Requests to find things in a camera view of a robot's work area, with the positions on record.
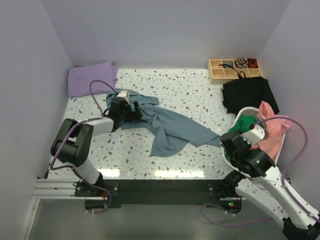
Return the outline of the blue t-shirt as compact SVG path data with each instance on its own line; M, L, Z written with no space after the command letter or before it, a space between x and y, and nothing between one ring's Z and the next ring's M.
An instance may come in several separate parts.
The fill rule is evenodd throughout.
M160 103L157 97L142 95L133 90L128 92L131 108L134 108L134 101L137 101L142 117L138 121L124 122L120 128L122 130L148 129L154 135L151 147L152 156L169 157L175 155L187 143L191 143L195 147L220 146L220 136L217 133L187 116L159 107Z

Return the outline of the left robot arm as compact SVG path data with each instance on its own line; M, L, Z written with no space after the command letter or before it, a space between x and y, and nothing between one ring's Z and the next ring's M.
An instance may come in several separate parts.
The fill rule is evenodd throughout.
M93 137L113 133L123 123L142 119L138 101L130 104L127 97L115 97L102 116L76 121L66 118L51 145L51 170L71 169L86 183L86 191L99 196L104 190L103 176L89 160Z

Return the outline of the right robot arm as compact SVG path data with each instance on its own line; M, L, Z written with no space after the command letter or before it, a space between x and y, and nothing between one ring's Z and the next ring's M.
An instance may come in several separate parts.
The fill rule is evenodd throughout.
M222 181L222 198L236 194L268 214L288 240L315 240L320 236L320 212L308 204L284 179L275 162L261 149L252 149L259 137L245 139L239 132L220 138L221 148L234 167Z

